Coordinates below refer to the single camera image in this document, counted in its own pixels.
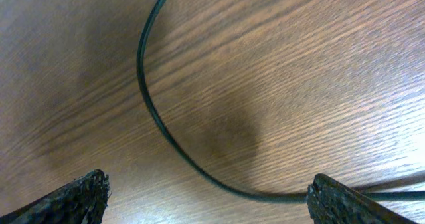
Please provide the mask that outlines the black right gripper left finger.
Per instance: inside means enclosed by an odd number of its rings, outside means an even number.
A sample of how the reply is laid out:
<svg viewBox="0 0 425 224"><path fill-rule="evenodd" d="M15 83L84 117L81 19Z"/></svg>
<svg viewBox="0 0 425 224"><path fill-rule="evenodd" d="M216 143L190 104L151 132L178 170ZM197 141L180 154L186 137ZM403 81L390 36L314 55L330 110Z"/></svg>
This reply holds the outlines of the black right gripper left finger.
<svg viewBox="0 0 425 224"><path fill-rule="evenodd" d="M95 169L1 217L3 224L101 224L110 196L109 175Z"/></svg>

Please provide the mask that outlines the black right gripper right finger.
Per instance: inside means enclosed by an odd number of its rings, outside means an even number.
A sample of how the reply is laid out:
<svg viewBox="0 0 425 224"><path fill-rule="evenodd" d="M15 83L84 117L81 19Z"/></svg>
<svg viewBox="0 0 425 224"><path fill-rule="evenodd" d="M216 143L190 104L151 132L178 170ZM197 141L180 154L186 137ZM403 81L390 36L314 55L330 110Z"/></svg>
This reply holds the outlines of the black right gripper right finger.
<svg viewBox="0 0 425 224"><path fill-rule="evenodd" d="M409 224L407 219L380 205L381 201L416 201L416 191L384 193L384 189L418 183L412 175L386 182L350 188L319 173L307 189L307 206L315 223L393 223Z"/></svg>

